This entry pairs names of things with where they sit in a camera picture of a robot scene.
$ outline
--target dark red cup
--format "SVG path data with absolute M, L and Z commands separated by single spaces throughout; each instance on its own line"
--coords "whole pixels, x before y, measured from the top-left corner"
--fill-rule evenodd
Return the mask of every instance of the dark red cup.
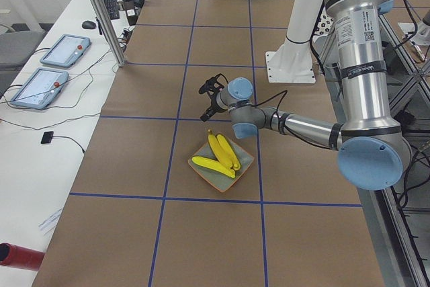
M 10 243 L 0 244 L 0 265 L 8 265 L 13 268 L 39 270 L 45 253 L 11 245 Z

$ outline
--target black keyboard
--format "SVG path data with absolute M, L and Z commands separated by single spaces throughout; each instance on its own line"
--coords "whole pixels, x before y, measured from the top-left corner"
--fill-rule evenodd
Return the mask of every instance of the black keyboard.
M 107 12 L 109 13 L 109 18 L 111 20 L 120 18 L 120 9 L 118 7 L 118 2 L 116 0 L 103 0 L 105 3 Z

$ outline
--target banana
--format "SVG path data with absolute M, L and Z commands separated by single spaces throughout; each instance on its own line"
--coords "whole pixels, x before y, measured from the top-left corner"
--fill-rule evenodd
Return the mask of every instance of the banana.
M 233 169 L 235 171 L 238 171 L 241 168 L 241 164 L 239 163 L 239 160 L 237 159 L 237 156 L 234 153 L 233 148 L 230 146 L 230 143 L 228 142 L 227 138 L 223 134 L 217 134 L 216 139 L 218 139 L 221 148 L 227 153 L 227 155 L 233 162 Z
M 232 168 L 233 162 L 230 159 L 230 156 L 228 156 L 228 154 L 221 148 L 220 143 L 210 129 L 208 130 L 208 142 L 212 152 L 221 165 L 227 169 Z
M 191 160 L 196 165 L 211 169 L 213 171 L 217 171 L 219 173 L 224 174 L 225 176 L 229 176 L 231 178 L 236 177 L 236 173 L 232 169 L 225 168 L 219 161 L 214 161 L 213 159 L 202 156 L 193 156 Z

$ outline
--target tablet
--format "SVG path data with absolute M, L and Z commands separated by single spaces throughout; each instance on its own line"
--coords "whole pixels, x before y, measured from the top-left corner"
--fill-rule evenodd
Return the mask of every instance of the tablet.
M 71 67 L 91 45 L 88 37 L 68 35 L 61 36 L 40 62 L 56 67 Z
M 58 95 L 68 78 L 67 71 L 40 67 L 13 96 L 10 104 L 25 108 L 44 109 Z

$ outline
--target black mouse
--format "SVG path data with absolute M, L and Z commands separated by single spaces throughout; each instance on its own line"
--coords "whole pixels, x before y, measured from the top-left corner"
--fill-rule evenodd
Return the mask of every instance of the black mouse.
M 95 22 L 92 22 L 91 20 L 85 20 L 82 23 L 82 28 L 84 30 L 93 30 L 93 29 L 95 29 L 96 26 L 97 25 L 95 25 Z

